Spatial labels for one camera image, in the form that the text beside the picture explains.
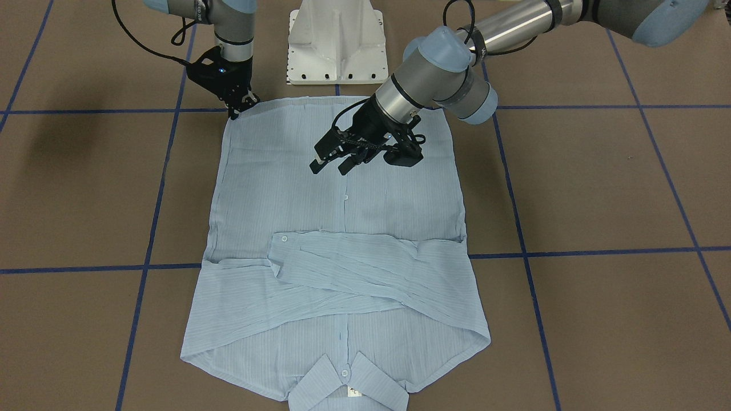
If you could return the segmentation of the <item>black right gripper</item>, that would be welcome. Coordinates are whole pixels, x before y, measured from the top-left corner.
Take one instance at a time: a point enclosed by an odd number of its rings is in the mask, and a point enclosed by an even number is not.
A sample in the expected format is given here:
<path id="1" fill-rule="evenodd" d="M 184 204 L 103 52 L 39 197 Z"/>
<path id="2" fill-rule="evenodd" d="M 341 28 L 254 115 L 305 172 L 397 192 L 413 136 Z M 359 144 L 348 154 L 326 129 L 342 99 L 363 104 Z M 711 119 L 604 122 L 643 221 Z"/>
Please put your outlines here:
<path id="1" fill-rule="evenodd" d="M 222 101 L 228 106 L 230 120 L 236 120 L 241 112 L 253 108 L 261 101 L 251 86 L 253 60 L 249 58 L 243 62 L 230 62 L 224 59 L 228 71 L 222 78 L 225 86 Z"/>

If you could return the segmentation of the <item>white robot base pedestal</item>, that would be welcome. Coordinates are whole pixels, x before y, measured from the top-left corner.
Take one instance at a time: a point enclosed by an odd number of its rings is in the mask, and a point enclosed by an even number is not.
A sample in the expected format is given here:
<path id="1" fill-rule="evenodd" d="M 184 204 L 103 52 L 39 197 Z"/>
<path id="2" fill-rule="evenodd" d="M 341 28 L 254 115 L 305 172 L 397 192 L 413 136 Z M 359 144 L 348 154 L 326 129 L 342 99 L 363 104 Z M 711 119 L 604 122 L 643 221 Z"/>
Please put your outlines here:
<path id="1" fill-rule="evenodd" d="M 370 1 L 303 1 L 290 11 L 287 83 L 381 84 L 389 76 L 384 18 Z"/>

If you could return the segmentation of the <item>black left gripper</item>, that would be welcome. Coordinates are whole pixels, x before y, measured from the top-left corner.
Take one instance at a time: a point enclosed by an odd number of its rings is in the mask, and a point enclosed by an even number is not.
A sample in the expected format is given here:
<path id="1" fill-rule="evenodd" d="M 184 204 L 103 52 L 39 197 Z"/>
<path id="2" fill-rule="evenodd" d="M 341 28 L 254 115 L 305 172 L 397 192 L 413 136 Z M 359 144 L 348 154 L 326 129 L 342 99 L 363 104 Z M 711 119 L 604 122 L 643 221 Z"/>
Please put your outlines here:
<path id="1" fill-rule="evenodd" d="M 357 109 L 352 116 L 352 124 L 340 128 L 340 118 L 350 110 Z M 314 145 L 316 153 L 309 164 L 311 172 L 317 175 L 334 159 L 344 157 L 338 166 L 341 175 L 347 175 L 354 167 L 364 161 L 370 162 L 377 154 L 384 154 L 384 148 L 395 144 L 386 129 L 386 120 L 392 120 L 384 113 L 376 97 L 368 97 L 343 109 L 332 120 L 331 128 Z"/>

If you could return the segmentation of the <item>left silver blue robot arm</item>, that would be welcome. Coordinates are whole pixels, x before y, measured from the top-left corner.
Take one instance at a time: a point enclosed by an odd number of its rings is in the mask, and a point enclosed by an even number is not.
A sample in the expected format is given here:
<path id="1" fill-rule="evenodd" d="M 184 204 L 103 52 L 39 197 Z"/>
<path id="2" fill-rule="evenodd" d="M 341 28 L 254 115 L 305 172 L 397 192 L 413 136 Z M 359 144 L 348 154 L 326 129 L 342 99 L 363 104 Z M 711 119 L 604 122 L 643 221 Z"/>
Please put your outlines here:
<path id="1" fill-rule="evenodd" d="M 522 1 L 458 30 L 442 24 L 413 39 L 399 68 L 376 92 L 351 106 L 352 124 L 331 128 L 314 145 L 313 174 L 342 159 L 345 175 L 379 154 L 392 166 L 423 159 L 423 135 L 414 132 L 420 110 L 436 105 L 467 124 L 483 124 L 497 109 L 495 88 L 473 68 L 486 58 L 525 49 L 560 26 L 591 22 L 648 47 L 679 38 L 704 13 L 707 1 Z"/>

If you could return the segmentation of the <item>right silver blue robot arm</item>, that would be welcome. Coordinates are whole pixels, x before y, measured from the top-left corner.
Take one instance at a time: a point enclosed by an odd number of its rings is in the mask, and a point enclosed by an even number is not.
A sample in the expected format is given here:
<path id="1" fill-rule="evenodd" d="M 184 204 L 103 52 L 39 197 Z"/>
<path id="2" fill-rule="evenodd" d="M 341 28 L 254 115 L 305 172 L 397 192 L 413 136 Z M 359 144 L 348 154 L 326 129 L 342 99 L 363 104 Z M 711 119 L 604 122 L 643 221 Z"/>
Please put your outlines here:
<path id="1" fill-rule="evenodd" d="M 198 60 L 184 62 L 186 77 L 214 94 L 236 120 L 259 103 L 251 88 L 255 1 L 144 1 L 146 7 L 211 25 L 216 44 Z"/>

